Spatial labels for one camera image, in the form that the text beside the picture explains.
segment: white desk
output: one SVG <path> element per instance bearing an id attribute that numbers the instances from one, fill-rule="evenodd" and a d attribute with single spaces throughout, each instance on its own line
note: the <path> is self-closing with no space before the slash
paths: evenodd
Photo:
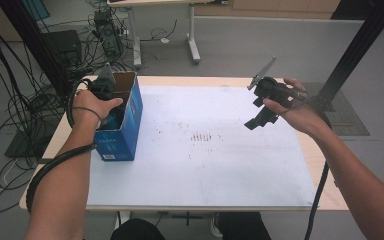
<path id="1" fill-rule="evenodd" d="M 198 48 L 195 42 L 194 30 L 194 17 L 195 17 L 195 3 L 206 3 L 212 0 L 124 0 L 119 2 L 107 2 L 109 7 L 126 8 L 130 22 L 130 29 L 133 41 L 133 64 L 136 68 L 140 68 L 142 65 L 141 51 L 140 51 L 140 39 L 136 34 L 135 15 L 133 7 L 135 6 L 149 6 L 149 5 L 161 5 L 161 4 L 189 4 L 189 33 L 187 34 L 189 47 L 192 53 L 192 58 L 195 63 L 199 63 L 201 57 L 199 56 Z"/>
<path id="2" fill-rule="evenodd" d="M 314 142 L 302 134 L 298 135 L 299 145 L 296 139 L 295 141 L 289 141 L 288 139 L 295 138 L 294 131 L 283 131 L 287 135 L 283 136 L 282 134 L 282 136 L 274 137 L 275 139 L 261 137 L 262 133 L 273 131 L 273 127 L 274 129 L 287 127 L 282 124 L 282 120 L 279 120 L 278 123 L 271 127 L 259 128 L 254 131 L 249 131 L 243 126 L 242 122 L 258 113 L 258 108 L 252 105 L 254 99 L 252 92 L 248 92 L 245 88 L 250 80 L 247 78 L 140 76 L 139 86 L 142 86 L 143 89 L 144 113 L 136 159 L 133 162 L 103 162 L 98 154 L 94 152 L 87 208 L 94 210 L 210 211 L 308 209 L 313 195 L 308 196 L 308 192 L 305 190 L 304 184 L 301 184 L 301 180 L 305 182 L 305 178 L 309 178 L 309 176 L 305 175 L 306 171 L 302 169 L 302 165 L 300 166 L 297 163 L 305 159 L 312 182 L 317 186 L 323 167 L 323 156 Z M 160 93 L 164 92 L 164 88 L 161 88 L 161 86 L 173 85 L 188 86 L 189 89 L 193 88 L 191 86 L 207 86 L 222 89 L 225 93 L 218 94 L 218 96 L 209 96 L 208 106 L 203 105 L 202 102 L 200 105 L 188 105 L 187 103 L 173 102 L 170 98 L 161 98 Z M 175 88 L 172 87 L 167 89 L 175 91 Z M 239 99 L 240 97 L 234 95 L 239 91 L 238 89 L 243 89 L 241 96 L 250 97 L 249 103 L 243 105 L 243 101 Z M 205 91 L 201 91 L 201 93 L 191 91 L 190 93 L 194 95 L 192 97 L 205 97 Z M 214 104 L 215 101 L 230 101 L 230 106 L 220 111 L 217 109 L 217 105 Z M 163 113 L 159 116 L 147 114 L 150 107 L 155 107 L 152 104 L 165 106 L 165 108 L 161 108 Z M 196 123 L 203 123 L 200 120 L 201 118 L 206 119 L 204 121 L 206 123 L 215 122 L 217 119 L 196 116 L 195 120 L 191 120 L 191 122 L 195 123 L 193 126 L 193 124 L 188 125 L 187 122 L 182 122 L 184 115 L 189 114 L 187 117 L 193 118 L 193 114 L 182 112 L 179 116 L 173 117 L 176 121 L 172 121 L 172 125 L 170 125 L 170 123 L 167 123 L 167 119 L 162 116 L 164 111 L 168 109 L 173 111 L 173 108 L 177 108 L 178 111 L 184 111 L 187 106 L 189 106 L 190 112 L 203 107 L 209 108 L 210 111 L 218 111 L 221 115 L 224 115 L 224 117 L 221 116 L 224 122 L 237 121 L 238 123 L 233 125 L 243 129 L 245 136 L 249 136 L 249 138 L 257 136 L 258 140 L 251 143 L 252 146 L 243 146 L 243 143 L 249 142 L 249 140 L 243 137 L 240 138 L 240 136 L 232 142 L 233 138 L 229 136 L 230 133 L 228 132 L 230 130 L 222 129 L 223 124 L 217 125 L 220 128 L 218 130 L 214 128 L 214 125 L 211 125 L 211 134 L 209 134 L 208 128 L 200 127 L 200 130 L 196 128 Z M 229 111 L 233 110 L 248 111 L 246 109 L 251 109 L 251 112 L 248 112 L 242 118 L 232 118 L 228 114 Z M 173 142 L 170 146 L 159 145 L 158 135 L 175 135 L 176 131 L 186 133 L 184 136 L 187 137 L 185 139 L 172 139 Z M 70 127 L 66 120 L 61 121 L 44 154 L 44 158 L 55 156 L 67 139 L 69 132 Z M 289 142 L 291 148 L 301 146 L 304 156 L 293 156 L 293 160 L 283 159 L 282 156 L 286 156 L 286 152 L 290 149 L 289 145 L 285 146 L 285 142 Z M 264 149 L 270 148 L 275 151 L 264 152 Z M 161 152 L 160 149 L 171 149 L 171 152 Z M 153 153 L 156 155 L 155 157 L 144 158 L 144 156 L 150 156 Z M 223 157 L 215 159 L 215 156 L 218 156 L 215 154 L 222 154 Z M 276 179 L 276 175 L 283 173 L 291 175 L 287 176 L 288 181 L 275 180 L 268 182 L 270 179 Z M 291 178 L 296 178 L 296 182 L 291 181 Z M 24 198 L 21 199 L 20 204 L 25 207 Z M 320 205 L 320 209 L 325 210 L 347 209 L 331 177 L 327 181 Z"/>

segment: floor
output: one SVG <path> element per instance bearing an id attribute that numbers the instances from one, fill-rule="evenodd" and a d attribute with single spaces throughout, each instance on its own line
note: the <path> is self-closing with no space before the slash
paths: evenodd
<path id="1" fill-rule="evenodd" d="M 181 40 L 184 34 L 177 33 L 178 30 L 186 29 L 179 22 L 170 43 L 142 43 L 143 66 L 138 74 L 252 77 L 270 61 L 272 55 L 276 55 L 278 61 L 269 75 L 324 82 L 361 23 L 198 17 L 195 34 L 202 58 L 199 64 L 191 60 L 187 42 Z M 20 58 L 27 61 L 21 44 L 11 43 L 11 47 Z M 126 63 L 129 64 L 131 59 L 128 58 Z M 39 77 L 40 70 L 34 61 L 32 68 Z M 29 95 L 31 87 L 22 70 L 15 67 L 14 71 L 21 91 Z M 370 133 L 370 136 L 343 137 L 343 140 L 384 181 L 384 31 L 349 77 L 342 91 Z M 8 101 L 9 95 L 0 80 L 0 125 L 8 118 Z M 9 182 L 23 172 L 17 167 L 10 169 L 13 161 L 3 155 L 15 133 L 14 126 L 4 127 L 0 131 L 2 182 Z M 25 166 L 25 161 L 19 159 L 18 165 Z M 32 171 L 28 171 L 11 186 L 28 181 L 31 174 Z M 22 186 L 3 191 L 0 195 L 0 210 L 17 204 L 24 189 L 25 186 Z M 189 226 L 186 226 L 186 220 L 173 219 L 173 214 L 134 212 L 133 216 L 145 218 L 152 223 L 159 221 L 158 227 L 167 239 L 216 239 L 209 231 L 208 213 L 197 213 L 203 219 L 191 220 Z M 308 212 L 265 211 L 261 215 L 273 239 L 299 239 L 305 235 Z M 109 239 L 114 219 L 115 214 L 112 212 L 88 212 L 85 239 Z M 18 206 L 0 213 L 0 239 L 22 239 L 28 221 L 28 213 Z M 312 239 L 364 237 L 350 213 L 339 211 L 317 213 Z"/>

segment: cardboard box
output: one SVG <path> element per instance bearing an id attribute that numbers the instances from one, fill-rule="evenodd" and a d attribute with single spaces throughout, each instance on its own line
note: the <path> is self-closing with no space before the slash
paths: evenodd
<path id="1" fill-rule="evenodd" d="M 96 150 L 104 161 L 133 161 L 143 109 L 139 84 L 135 72 L 116 72 L 114 78 L 114 96 L 123 98 L 124 115 L 119 128 L 95 132 Z"/>

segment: cable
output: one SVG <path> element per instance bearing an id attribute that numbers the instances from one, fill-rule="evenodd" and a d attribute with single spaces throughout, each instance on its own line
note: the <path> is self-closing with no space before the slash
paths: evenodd
<path id="1" fill-rule="evenodd" d="M 12 168 L 14 167 L 15 163 L 17 162 L 17 159 L 15 159 L 14 163 L 11 165 L 11 167 L 9 168 L 8 172 L 5 173 L 4 175 L 4 182 L 6 185 L 8 185 L 7 181 L 6 181 L 6 176 L 8 175 L 9 172 L 11 172 Z"/>
<path id="2" fill-rule="evenodd" d="M 29 64 L 28 64 L 29 67 L 26 67 L 24 65 L 24 63 L 18 58 L 18 56 L 15 54 L 15 52 L 11 49 L 11 47 L 4 40 L 3 40 L 3 42 L 8 47 L 10 52 L 16 57 L 17 61 L 21 64 L 21 66 L 24 68 L 24 70 L 26 71 L 27 77 L 30 79 L 31 85 L 33 86 L 35 91 L 36 92 L 41 92 L 39 94 L 42 94 L 43 96 L 49 98 L 50 97 L 49 94 L 45 94 L 44 92 L 42 92 L 42 89 L 40 89 L 40 88 L 38 89 L 37 88 L 37 82 L 33 78 L 33 71 L 32 71 L 32 66 L 31 66 L 31 62 L 30 62 L 30 57 L 29 57 L 29 54 L 28 54 L 27 49 L 25 48 L 25 46 L 24 46 L 24 51 L 26 53 L 27 60 L 29 62 Z M 13 77 L 10 76 L 10 80 L 11 80 L 11 86 L 12 86 L 12 89 L 13 89 L 13 93 L 14 93 L 14 90 L 15 90 L 15 92 L 18 95 L 18 99 L 15 98 L 15 97 L 11 97 L 10 98 L 10 103 L 12 103 L 12 104 L 9 104 L 8 110 L 10 112 L 10 115 L 14 116 L 14 114 L 12 114 L 12 111 L 10 109 L 11 109 L 12 106 L 15 106 L 15 108 L 16 108 L 15 109 L 16 110 L 16 115 L 15 116 L 18 116 L 18 118 L 21 120 L 21 121 L 18 121 L 18 122 L 22 122 L 22 123 L 24 122 L 26 124 L 26 125 L 21 125 L 21 128 L 23 129 L 23 131 L 21 133 L 23 133 L 24 138 L 28 139 L 28 142 L 31 143 L 32 141 L 31 141 L 31 138 L 30 138 L 31 137 L 30 133 L 34 133 L 34 135 L 36 135 L 36 136 L 38 134 L 38 132 L 35 132 L 36 127 L 34 126 L 34 125 L 36 125 L 37 121 L 33 120 L 33 119 L 43 119 L 43 116 L 38 112 L 38 111 L 40 111 L 42 109 L 34 109 L 34 111 L 32 111 L 31 102 L 29 101 L 29 99 L 25 98 L 24 96 L 22 96 L 19 93 L 19 91 L 17 91 L 17 83 L 14 81 Z M 7 87 L 7 92 L 10 95 L 13 94 L 13 93 L 10 92 L 10 89 L 8 87 Z M 21 107 L 17 106 L 17 104 L 18 104 L 17 100 L 20 100 L 20 103 L 22 103 Z M 50 101 L 50 100 L 49 101 L 44 100 L 43 102 L 47 102 L 47 103 L 51 102 L 51 103 L 53 103 L 53 101 Z M 49 105 L 49 107 L 46 107 L 46 108 L 44 107 L 44 109 L 50 111 L 53 116 L 55 116 L 57 119 L 60 119 L 62 117 L 62 113 L 56 111 L 55 110 L 56 108 L 57 108 L 57 106 L 50 106 L 50 105 Z M 42 125 L 46 127 L 46 124 L 43 124 L 42 122 L 39 122 L 39 124 L 40 124 L 39 127 L 41 127 Z"/>
<path id="3" fill-rule="evenodd" d="M 118 227 L 121 227 L 121 215 L 120 215 L 120 211 L 117 211 L 117 220 L 118 220 Z"/>
<path id="4" fill-rule="evenodd" d="M 89 79 L 82 79 L 74 83 L 73 85 L 73 90 L 71 91 L 70 95 L 68 95 L 68 101 L 66 105 L 66 113 L 67 113 L 67 120 L 68 123 L 70 124 L 71 127 L 74 125 L 74 120 L 73 120 L 73 114 L 72 114 L 72 107 L 73 107 L 73 101 L 74 97 L 77 92 L 77 88 L 80 86 L 80 84 L 86 84 L 86 86 L 89 86 L 91 84 L 91 81 Z"/>
<path id="5" fill-rule="evenodd" d="M 34 194 L 36 192 L 36 189 L 42 180 L 42 178 L 50 172 L 53 168 L 58 166 L 59 164 L 67 161 L 68 159 L 71 159 L 77 155 L 89 152 L 91 150 L 95 149 L 95 144 L 89 144 L 85 146 L 81 146 L 78 148 L 74 148 L 72 150 L 69 150 L 53 159 L 53 161 L 45 164 L 33 177 L 32 181 L 30 182 L 29 188 L 27 189 L 27 195 L 26 195 L 26 205 L 29 212 L 31 212 L 32 205 L 33 205 L 33 199 Z"/>
<path id="6" fill-rule="evenodd" d="M 6 58 L 5 58 L 5 56 L 3 55 L 2 52 L 0 52 L 0 60 L 2 61 L 2 64 L 4 64 L 5 68 L 6 68 L 7 71 L 8 71 L 8 76 L 9 76 L 9 78 L 10 78 L 12 84 L 13 84 L 13 87 L 14 87 L 15 92 L 18 94 L 19 97 L 21 97 L 22 94 L 21 94 L 20 89 L 18 88 L 17 82 L 16 82 L 16 80 L 15 80 L 14 73 L 12 72 L 12 70 L 11 70 L 11 68 L 10 68 L 10 66 L 9 66 L 9 63 L 8 63 L 8 61 L 6 60 Z"/>
<path id="7" fill-rule="evenodd" d="M 11 185 L 15 180 L 17 180 L 17 179 L 18 179 L 19 177 L 21 177 L 23 174 L 25 174 L 27 171 L 28 171 L 28 170 L 26 170 L 26 171 L 20 173 L 17 177 L 15 177 L 15 178 L 8 184 L 8 186 Z M 2 191 L 0 192 L 0 196 L 5 192 L 5 190 L 7 190 L 6 187 L 2 189 Z M 9 207 L 7 207 L 7 208 L 4 208 L 4 209 L 0 210 L 0 213 L 6 211 L 6 210 L 8 210 L 8 209 L 11 209 L 11 208 L 13 208 L 13 207 L 15 207 L 15 206 L 17 206 L 17 205 L 18 205 L 18 202 L 17 202 L 16 204 L 13 204 L 13 205 L 11 205 L 11 206 L 9 206 Z"/>
<path id="8" fill-rule="evenodd" d="M 168 37 L 170 37 L 171 34 L 174 32 L 174 30 L 176 29 L 176 26 L 177 26 L 177 19 L 174 21 L 174 27 L 173 27 L 173 30 L 171 30 L 171 32 L 170 32 L 168 35 L 166 35 L 165 37 L 162 37 L 162 38 L 155 38 L 156 36 L 152 35 L 152 32 L 155 30 L 155 29 L 153 29 L 153 30 L 151 31 L 151 36 L 152 36 L 151 39 L 145 39 L 145 40 L 140 40 L 140 41 L 144 41 L 144 42 L 146 42 L 146 41 L 160 41 L 160 40 L 163 39 L 163 38 L 168 38 Z"/>
<path id="9" fill-rule="evenodd" d="M 59 25 L 67 24 L 67 23 L 78 23 L 78 22 L 87 22 L 87 21 L 88 21 L 87 19 L 84 19 L 84 20 L 74 20 L 74 21 L 60 22 L 60 23 L 49 24 L 49 25 L 45 24 L 45 26 L 40 28 L 40 30 L 42 30 L 42 29 L 47 29 L 48 30 L 48 28 L 50 28 L 50 27 L 55 27 L 55 26 L 59 26 Z"/>
<path id="10" fill-rule="evenodd" d="M 158 226 L 162 218 L 163 218 L 163 213 L 160 213 L 160 217 L 158 218 L 157 223 L 155 223 L 155 226 Z"/>
<path id="11" fill-rule="evenodd" d="M 322 105 L 320 104 L 317 97 L 310 98 L 309 101 L 306 101 L 306 103 L 312 107 L 317 114 L 323 119 L 323 121 L 329 126 L 330 129 L 332 129 L 332 124 L 330 123 L 328 117 L 322 110 Z M 311 232 L 313 230 L 313 224 L 314 224 L 314 217 L 316 216 L 316 211 L 319 206 L 320 197 L 323 192 L 323 188 L 326 184 L 327 176 L 329 174 L 329 165 L 327 164 L 327 161 L 325 161 L 325 164 L 323 166 L 322 176 L 320 177 L 319 185 L 317 186 L 316 195 L 314 196 L 314 201 L 311 206 L 310 216 L 308 218 L 308 226 L 307 231 L 305 233 L 305 240 L 309 240 L 311 236 Z"/>

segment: person's right hand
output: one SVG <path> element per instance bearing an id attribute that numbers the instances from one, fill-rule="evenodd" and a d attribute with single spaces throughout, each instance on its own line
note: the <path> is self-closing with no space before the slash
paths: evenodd
<path id="1" fill-rule="evenodd" d="M 285 78 L 284 81 L 288 85 L 304 89 L 302 83 L 296 79 Z M 310 136 L 313 136 L 316 130 L 328 128 L 315 110 L 304 102 L 293 100 L 290 109 L 268 98 L 265 98 L 263 103 L 268 109 L 283 117 L 293 128 Z"/>
<path id="2" fill-rule="evenodd" d="M 102 101 L 93 95 L 89 90 L 81 90 L 77 93 L 73 101 L 73 119 L 75 123 L 92 121 L 96 122 L 95 126 L 98 124 L 99 120 L 102 119 L 102 124 L 105 124 L 105 118 L 108 116 L 108 113 L 111 109 L 117 107 L 123 102 L 121 98 L 114 98 L 109 101 Z M 91 111 L 84 109 L 76 109 L 76 107 L 87 108 Z"/>

